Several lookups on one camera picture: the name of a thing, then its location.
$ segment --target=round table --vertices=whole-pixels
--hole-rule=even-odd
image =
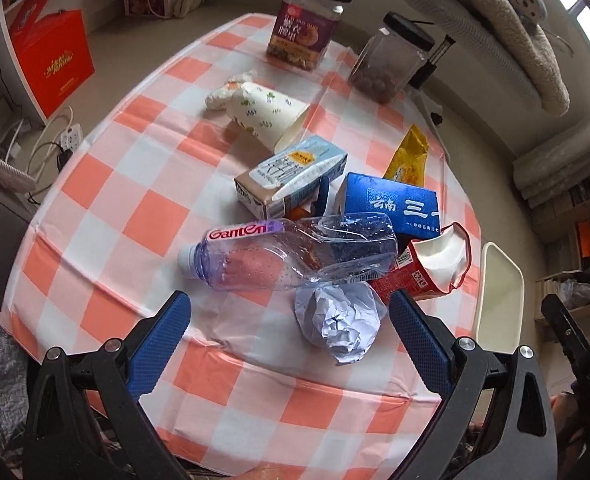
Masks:
[[[191,325],[140,399],[172,453],[226,474],[270,463],[286,478],[386,479],[439,401],[390,321],[362,361],[338,367],[301,335],[292,292],[213,292],[177,267],[182,244],[252,219],[233,177],[269,153],[206,110],[204,97],[255,69],[261,84],[312,104],[307,134],[346,150],[346,173],[382,175],[412,123],[428,136],[425,185],[437,192],[441,225],[469,232],[473,261],[460,290],[421,306],[456,336],[472,328],[480,227],[419,111],[403,95],[381,106],[354,91],[346,79],[357,56],[337,43],[311,73],[266,57],[274,22],[249,14],[200,38],[95,128],[28,228],[2,325],[40,361],[55,345],[94,351],[184,290]]]

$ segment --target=crumpled paper ball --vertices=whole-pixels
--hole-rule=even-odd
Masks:
[[[306,339],[339,365],[355,363],[375,341],[386,306],[366,282],[300,288],[295,317]]]

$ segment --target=floor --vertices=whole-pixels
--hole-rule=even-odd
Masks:
[[[127,92],[172,54],[213,28],[252,11],[244,5],[217,3],[201,7],[184,20],[123,17],[95,31],[89,36],[95,74],[65,103],[75,110],[75,122],[85,134],[90,133]],[[440,131],[451,154],[451,169],[482,226],[483,241],[495,242],[522,270],[526,284],[522,342],[537,350],[533,283],[546,275],[544,248],[512,186],[511,164],[448,108]],[[19,166],[25,164],[25,155],[20,156]],[[40,185],[52,182],[56,174],[53,160]]]

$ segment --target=blue gripper pad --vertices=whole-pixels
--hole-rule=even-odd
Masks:
[[[190,322],[191,300],[178,294],[130,358],[126,387],[133,399],[153,391]]]
[[[453,391],[450,361],[422,314],[402,293],[395,291],[389,301],[389,316],[425,386],[447,399]]]

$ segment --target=paper cup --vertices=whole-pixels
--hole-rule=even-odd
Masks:
[[[310,105],[280,92],[246,82],[233,94],[226,114],[273,153],[303,137]]]

